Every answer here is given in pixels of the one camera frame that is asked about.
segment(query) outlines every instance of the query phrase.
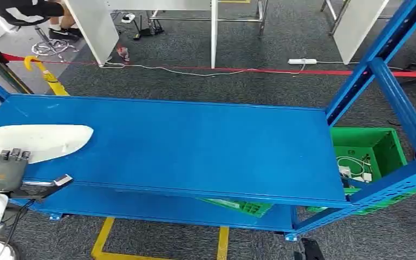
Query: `lower shelf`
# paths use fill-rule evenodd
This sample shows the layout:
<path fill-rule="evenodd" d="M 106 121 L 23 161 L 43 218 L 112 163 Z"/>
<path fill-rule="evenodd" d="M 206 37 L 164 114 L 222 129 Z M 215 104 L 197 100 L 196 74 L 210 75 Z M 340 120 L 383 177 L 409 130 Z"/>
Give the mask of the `lower shelf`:
<path fill-rule="evenodd" d="M 71 185 L 32 209 L 45 213 L 71 213 L 171 223 L 230 226 L 292 231 L 293 206 L 277 204 L 262 218 L 213 205 L 196 198 L 123 192 L 113 188 Z"/>

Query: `yellow umbrella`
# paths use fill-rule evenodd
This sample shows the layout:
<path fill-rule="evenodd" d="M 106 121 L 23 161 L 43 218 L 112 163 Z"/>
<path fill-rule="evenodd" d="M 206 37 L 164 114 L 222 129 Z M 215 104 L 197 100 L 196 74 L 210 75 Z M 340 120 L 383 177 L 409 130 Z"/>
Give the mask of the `yellow umbrella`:
<path fill-rule="evenodd" d="M 68 92 L 64 89 L 64 86 L 58 81 L 58 79 L 53 75 L 47 68 L 39 61 L 35 56 L 26 56 L 24 58 L 24 66 L 27 70 L 32 71 L 31 62 L 34 62 L 36 66 L 42 71 L 42 76 L 44 80 L 48 83 L 50 88 L 53 90 L 57 96 L 69 96 Z"/>

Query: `blue metal shelf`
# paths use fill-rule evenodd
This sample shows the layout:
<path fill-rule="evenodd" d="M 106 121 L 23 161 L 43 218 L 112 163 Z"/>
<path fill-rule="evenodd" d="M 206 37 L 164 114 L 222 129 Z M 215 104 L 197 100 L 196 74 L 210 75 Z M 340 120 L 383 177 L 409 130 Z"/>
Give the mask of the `blue metal shelf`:
<path fill-rule="evenodd" d="M 11 124 L 94 130 L 84 148 L 30 165 L 26 178 L 66 172 L 76 183 L 165 195 L 348 204 L 321 109 L 13 95 L 0 106 L 0 126 Z"/>
<path fill-rule="evenodd" d="M 264 217 L 256 218 L 195 198 L 72 185 L 48 197 L 42 204 L 36 204 L 34 209 L 46 213 L 62 212 L 194 225 L 292 231 L 291 207 L 277 204 Z"/>
<path fill-rule="evenodd" d="M 345 198 L 329 134 L 376 79 L 416 150 L 416 110 L 387 67 L 415 29 L 416 0 L 405 0 L 326 110 L 29 96 L 0 86 L 0 126 L 83 124 L 95 130 L 78 152 L 28 167 L 30 180 L 62 173 L 75 180 L 37 210 L 280 230 L 296 241 L 416 187 L 415 160 Z M 258 219 L 191 197 L 279 205 Z M 331 208 L 299 222 L 295 205 Z"/>

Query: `black shoe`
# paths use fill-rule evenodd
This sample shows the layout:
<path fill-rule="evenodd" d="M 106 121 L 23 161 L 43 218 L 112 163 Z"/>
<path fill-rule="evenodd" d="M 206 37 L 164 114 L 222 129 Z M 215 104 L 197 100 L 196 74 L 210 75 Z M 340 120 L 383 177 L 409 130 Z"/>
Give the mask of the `black shoe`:
<path fill-rule="evenodd" d="M 54 40 L 69 40 L 69 41 L 77 41 L 79 37 L 66 29 L 61 29 L 56 31 L 52 28 L 49 28 L 49 38 Z"/>
<path fill-rule="evenodd" d="M 68 32 L 74 34 L 75 36 L 79 37 L 79 38 L 83 38 L 82 32 L 80 32 L 80 30 L 78 28 L 69 28 L 66 29 L 68 30 Z"/>

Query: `yellow floor tape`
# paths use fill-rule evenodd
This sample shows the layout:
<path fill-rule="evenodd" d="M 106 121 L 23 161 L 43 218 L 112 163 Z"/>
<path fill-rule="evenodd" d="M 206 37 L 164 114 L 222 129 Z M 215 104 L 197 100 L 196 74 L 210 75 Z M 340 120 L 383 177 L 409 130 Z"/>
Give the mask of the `yellow floor tape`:
<path fill-rule="evenodd" d="M 96 238 L 95 245 L 92 249 L 92 256 L 95 260 L 171 260 L 167 258 L 156 258 L 147 256 L 124 255 L 121 253 L 103 252 L 103 247 L 111 232 L 114 218 L 108 217 L 103 223 L 100 234 Z M 219 229 L 219 243 L 216 260 L 227 260 L 227 248 L 229 245 L 229 228 L 222 226 Z"/>

